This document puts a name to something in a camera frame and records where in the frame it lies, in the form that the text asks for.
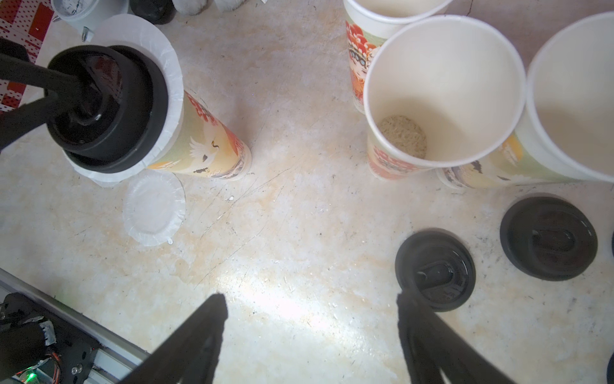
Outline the black glasses case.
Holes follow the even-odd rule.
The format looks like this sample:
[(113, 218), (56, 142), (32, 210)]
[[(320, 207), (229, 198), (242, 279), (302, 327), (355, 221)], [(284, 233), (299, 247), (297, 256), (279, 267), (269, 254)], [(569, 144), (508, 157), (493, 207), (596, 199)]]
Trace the black glasses case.
[(154, 25), (168, 24), (176, 13), (171, 0), (129, 0), (129, 4), (133, 14)]

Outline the white alarm clock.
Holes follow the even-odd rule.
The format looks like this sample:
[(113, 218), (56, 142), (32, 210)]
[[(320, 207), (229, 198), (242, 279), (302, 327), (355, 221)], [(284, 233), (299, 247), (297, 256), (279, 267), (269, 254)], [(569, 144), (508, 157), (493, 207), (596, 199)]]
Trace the white alarm clock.
[(107, 19), (127, 14), (128, 0), (52, 0), (57, 16), (80, 33), (83, 42), (89, 42), (97, 27)]

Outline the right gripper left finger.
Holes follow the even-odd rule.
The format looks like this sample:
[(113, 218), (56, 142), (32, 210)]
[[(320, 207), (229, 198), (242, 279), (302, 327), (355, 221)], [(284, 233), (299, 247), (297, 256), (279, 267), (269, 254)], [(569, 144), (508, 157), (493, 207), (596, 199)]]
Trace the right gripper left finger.
[(121, 383), (211, 383), (223, 342), (228, 309), (213, 294)]

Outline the black cup lid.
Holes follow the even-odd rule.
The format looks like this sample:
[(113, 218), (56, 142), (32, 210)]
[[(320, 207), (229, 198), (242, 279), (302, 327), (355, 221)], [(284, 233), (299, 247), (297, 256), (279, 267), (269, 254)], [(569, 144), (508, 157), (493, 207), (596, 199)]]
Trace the black cup lid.
[(476, 285), (476, 268), (468, 248), (441, 228), (420, 230), (401, 244), (395, 275), (403, 291), (417, 292), (436, 312), (463, 306)]
[(598, 238), (588, 218), (560, 198), (532, 196), (511, 206), (500, 224), (508, 260), (526, 275), (565, 281), (593, 263)]
[(169, 94), (152, 59), (129, 46), (86, 45), (62, 51), (48, 67), (85, 84), (78, 105), (47, 124), (76, 165), (116, 174), (153, 149), (166, 121)]

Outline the grey husky plush toy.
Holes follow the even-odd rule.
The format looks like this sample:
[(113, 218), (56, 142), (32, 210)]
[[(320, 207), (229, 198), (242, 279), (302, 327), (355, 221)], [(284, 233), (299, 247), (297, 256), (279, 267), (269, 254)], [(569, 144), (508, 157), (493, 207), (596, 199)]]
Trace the grey husky plush toy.
[(176, 11), (180, 14), (194, 16), (203, 12), (213, 3), (221, 12), (236, 11), (246, 0), (173, 0)]

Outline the paper milk tea cup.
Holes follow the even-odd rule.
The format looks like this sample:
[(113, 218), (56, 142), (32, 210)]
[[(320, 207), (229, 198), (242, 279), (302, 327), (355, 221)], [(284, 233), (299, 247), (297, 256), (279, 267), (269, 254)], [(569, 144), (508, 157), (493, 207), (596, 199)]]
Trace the paper milk tea cup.
[(249, 173), (249, 147), (188, 91), (182, 112), (174, 144), (148, 166), (150, 170), (225, 180)]

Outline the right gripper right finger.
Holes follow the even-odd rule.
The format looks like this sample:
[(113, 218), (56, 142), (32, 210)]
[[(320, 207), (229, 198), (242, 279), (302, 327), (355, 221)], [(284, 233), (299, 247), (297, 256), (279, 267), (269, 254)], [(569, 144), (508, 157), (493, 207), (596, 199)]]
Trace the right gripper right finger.
[(398, 294), (398, 333), (412, 383), (511, 383), (418, 294)]

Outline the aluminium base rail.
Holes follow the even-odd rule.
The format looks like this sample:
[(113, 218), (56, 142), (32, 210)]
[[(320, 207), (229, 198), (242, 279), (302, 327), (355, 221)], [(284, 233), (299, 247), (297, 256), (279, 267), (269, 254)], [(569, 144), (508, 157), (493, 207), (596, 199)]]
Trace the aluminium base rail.
[(3, 383), (118, 383), (148, 353), (1, 272)]

